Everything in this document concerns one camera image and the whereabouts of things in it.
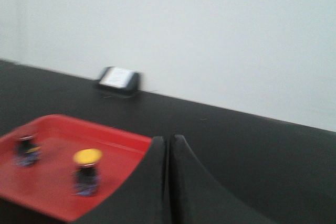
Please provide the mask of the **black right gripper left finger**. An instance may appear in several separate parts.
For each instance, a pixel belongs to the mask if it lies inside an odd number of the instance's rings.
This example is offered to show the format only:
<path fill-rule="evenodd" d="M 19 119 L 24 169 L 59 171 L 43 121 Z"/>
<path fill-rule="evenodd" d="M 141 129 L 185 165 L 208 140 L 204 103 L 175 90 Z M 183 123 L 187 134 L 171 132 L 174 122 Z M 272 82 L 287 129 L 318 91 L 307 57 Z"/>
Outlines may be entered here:
<path fill-rule="evenodd" d="M 166 154 L 166 140 L 155 136 L 125 182 L 73 223 L 163 223 Z"/>

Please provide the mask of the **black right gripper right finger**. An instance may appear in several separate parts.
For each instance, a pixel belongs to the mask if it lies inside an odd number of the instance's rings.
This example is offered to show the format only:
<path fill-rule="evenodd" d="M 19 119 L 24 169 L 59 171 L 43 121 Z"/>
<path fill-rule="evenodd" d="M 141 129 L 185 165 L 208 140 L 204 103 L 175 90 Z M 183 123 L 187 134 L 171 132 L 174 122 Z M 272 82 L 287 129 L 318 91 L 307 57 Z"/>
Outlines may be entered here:
<path fill-rule="evenodd" d="M 273 222 L 225 189 L 180 134 L 170 139 L 169 188 L 173 223 Z"/>

